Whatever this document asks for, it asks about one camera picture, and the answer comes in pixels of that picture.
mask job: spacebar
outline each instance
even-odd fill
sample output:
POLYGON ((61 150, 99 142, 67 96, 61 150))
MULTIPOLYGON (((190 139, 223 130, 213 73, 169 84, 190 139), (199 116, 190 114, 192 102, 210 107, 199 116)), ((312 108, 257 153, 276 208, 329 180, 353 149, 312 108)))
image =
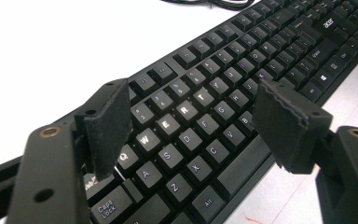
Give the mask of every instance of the spacebar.
POLYGON ((214 182, 216 188, 226 200, 230 200, 269 155, 266 143, 257 136, 217 177, 214 182))

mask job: black cable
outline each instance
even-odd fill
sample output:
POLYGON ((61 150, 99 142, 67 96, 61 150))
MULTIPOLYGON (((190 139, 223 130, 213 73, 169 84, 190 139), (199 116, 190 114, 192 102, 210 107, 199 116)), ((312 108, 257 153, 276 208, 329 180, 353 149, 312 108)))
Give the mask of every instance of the black cable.
POLYGON ((161 0, 169 3, 196 5, 210 3, 229 10, 243 10, 249 7, 254 0, 161 0))

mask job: red scribble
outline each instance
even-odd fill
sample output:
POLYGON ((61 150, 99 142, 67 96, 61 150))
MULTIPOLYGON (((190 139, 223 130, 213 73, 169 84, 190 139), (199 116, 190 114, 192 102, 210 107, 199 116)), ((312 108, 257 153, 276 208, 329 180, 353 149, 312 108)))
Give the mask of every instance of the red scribble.
POLYGON ((254 222, 254 223, 257 223, 257 224, 262 224, 261 222, 257 221, 257 220, 254 220, 252 218, 249 218, 247 216, 245 216, 246 220, 250 221, 250 222, 254 222))

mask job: black keyboard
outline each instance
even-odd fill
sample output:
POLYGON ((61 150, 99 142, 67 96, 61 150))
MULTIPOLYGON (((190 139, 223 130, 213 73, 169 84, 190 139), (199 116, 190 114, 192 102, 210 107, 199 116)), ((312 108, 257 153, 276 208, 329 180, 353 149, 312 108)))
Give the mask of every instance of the black keyboard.
POLYGON ((92 223, 224 222, 274 162, 258 81, 322 105, 356 64, 358 0, 261 1, 150 64, 129 78, 115 174, 84 177, 92 223))

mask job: keyboard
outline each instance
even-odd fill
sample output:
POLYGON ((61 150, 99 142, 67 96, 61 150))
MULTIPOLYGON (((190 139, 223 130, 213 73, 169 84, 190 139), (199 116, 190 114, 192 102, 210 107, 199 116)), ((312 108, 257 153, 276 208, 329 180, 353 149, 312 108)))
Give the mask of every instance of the keyboard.
POLYGON ((114 175, 84 175, 92 223, 223 223, 274 160, 260 78, 322 105, 358 64, 358 1, 261 1, 129 78, 114 175))

